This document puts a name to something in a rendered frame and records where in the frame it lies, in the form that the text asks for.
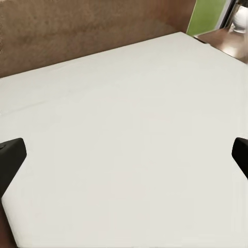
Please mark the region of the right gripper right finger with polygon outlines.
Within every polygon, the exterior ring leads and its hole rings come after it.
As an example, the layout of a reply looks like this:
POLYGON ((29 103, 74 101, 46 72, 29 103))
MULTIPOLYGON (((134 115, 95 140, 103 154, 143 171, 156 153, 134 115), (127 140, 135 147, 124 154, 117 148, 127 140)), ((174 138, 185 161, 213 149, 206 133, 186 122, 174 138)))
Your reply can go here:
POLYGON ((231 155, 248 179, 248 139, 237 137, 231 155))

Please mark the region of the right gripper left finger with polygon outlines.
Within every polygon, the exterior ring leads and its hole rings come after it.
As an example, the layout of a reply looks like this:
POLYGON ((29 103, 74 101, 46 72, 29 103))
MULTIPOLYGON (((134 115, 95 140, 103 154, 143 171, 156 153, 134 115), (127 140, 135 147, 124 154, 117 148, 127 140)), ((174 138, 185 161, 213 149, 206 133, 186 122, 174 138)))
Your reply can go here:
POLYGON ((0 199, 26 157, 26 147, 21 137, 0 143, 0 199))

